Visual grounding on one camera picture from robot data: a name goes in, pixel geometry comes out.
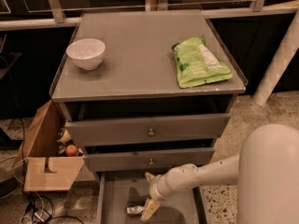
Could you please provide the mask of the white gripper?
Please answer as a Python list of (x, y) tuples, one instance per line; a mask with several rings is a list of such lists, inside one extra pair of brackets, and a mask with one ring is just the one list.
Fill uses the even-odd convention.
[(166, 195), (163, 194), (162, 185), (164, 184), (163, 175), (153, 175), (149, 172), (145, 173), (145, 177), (149, 182), (149, 196), (152, 199), (147, 199), (144, 205), (144, 209), (141, 215), (142, 221), (148, 221), (152, 215), (159, 209), (161, 200), (166, 199)]

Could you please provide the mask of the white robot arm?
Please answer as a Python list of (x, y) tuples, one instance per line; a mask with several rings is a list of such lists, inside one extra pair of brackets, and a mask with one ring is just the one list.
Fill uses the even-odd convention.
[(163, 175), (145, 173), (149, 198), (141, 219), (160, 202), (201, 186), (237, 186), (237, 224), (299, 224), (299, 130), (267, 124), (252, 131), (238, 155), (198, 167), (188, 163)]

